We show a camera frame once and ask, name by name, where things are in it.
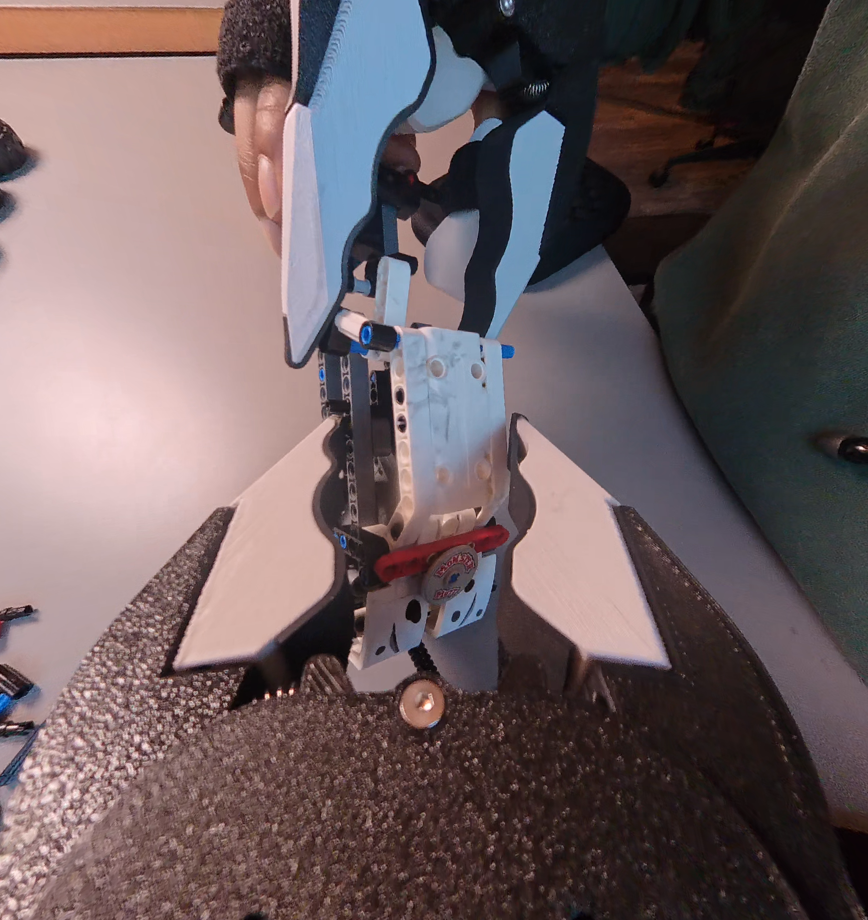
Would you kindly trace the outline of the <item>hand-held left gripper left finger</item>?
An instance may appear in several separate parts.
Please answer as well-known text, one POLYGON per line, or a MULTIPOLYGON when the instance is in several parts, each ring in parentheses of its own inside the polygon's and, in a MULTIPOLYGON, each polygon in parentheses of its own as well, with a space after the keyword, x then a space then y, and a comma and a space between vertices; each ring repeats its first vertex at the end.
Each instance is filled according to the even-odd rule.
POLYGON ((331 443, 339 426, 324 420, 236 500, 176 672, 257 661, 341 588, 344 552, 320 508, 325 481, 336 478, 331 443))

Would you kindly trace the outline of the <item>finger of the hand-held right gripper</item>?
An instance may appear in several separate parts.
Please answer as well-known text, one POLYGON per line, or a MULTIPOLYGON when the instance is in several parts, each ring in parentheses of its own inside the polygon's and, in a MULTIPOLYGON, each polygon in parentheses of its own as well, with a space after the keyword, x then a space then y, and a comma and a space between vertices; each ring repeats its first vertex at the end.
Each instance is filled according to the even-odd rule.
POLYGON ((565 128, 543 110, 484 121, 441 190, 459 205, 428 237, 425 275, 463 302, 459 329, 497 339, 540 261, 565 128))
POLYGON ((427 2, 290 7, 281 276, 287 361, 302 367, 344 296, 347 260, 375 207, 390 136, 435 131, 461 117, 486 75, 454 51, 427 2))

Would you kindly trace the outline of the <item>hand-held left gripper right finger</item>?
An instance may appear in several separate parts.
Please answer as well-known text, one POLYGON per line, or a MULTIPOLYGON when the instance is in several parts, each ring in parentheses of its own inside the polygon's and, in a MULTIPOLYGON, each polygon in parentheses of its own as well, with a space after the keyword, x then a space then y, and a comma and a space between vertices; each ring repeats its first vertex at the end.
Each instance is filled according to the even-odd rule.
POLYGON ((508 654, 575 693, 601 661, 669 669, 618 502, 516 414, 509 432, 508 654))

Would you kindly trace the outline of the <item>white toy brick truck model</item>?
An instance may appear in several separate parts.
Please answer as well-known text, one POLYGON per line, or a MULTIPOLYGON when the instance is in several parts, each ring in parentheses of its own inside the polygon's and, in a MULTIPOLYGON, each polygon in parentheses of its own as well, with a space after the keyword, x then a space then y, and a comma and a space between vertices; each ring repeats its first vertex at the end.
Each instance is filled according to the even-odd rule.
POLYGON ((375 212, 348 259, 348 290, 320 347, 324 414, 343 417, 347 504, 336 525, 355 608, 349 655, 367 669, 477 623, 497 587, 497 512, 509 493, 504 351, 474 332, 406 324, 417 262, 397 221, 437 188, 382 166, 375 212))

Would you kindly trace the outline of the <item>grey desk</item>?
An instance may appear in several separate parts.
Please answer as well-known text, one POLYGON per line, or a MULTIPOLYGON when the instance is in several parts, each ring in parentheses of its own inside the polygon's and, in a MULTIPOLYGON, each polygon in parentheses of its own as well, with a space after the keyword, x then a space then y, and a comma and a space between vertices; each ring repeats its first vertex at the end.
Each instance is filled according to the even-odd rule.
MULTIPOLYGON (((0 223, 0 661, 39 722, 216 507, 320 421, 283 357, 279 264, 217 123, 210 58, 0 60, 36 155, 0 223)), ((517 305, 507 405, 635 507, 741 628, 837 823, 868 832, 868 689, 742 512, 599 249, 517 305)))

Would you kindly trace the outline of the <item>person's right hand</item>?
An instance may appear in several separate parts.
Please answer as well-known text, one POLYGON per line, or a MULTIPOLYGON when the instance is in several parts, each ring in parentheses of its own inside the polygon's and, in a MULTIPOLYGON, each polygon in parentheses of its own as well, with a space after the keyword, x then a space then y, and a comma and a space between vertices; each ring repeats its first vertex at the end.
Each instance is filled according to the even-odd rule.
POLYGON ((289 83, 249 74, 237 82, 235 143, 244 190, 272 250, 282 252, 283 126, 289 83))

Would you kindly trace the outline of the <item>person's green sweater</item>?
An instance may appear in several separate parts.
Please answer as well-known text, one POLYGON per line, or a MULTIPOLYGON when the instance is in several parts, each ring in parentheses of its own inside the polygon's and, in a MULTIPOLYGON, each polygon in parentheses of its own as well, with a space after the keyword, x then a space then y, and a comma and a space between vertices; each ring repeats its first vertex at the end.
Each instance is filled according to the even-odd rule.
POLYGON ((868 685, 868 2, 832 2, 762 159, 658 270, 674 386, 868 685))

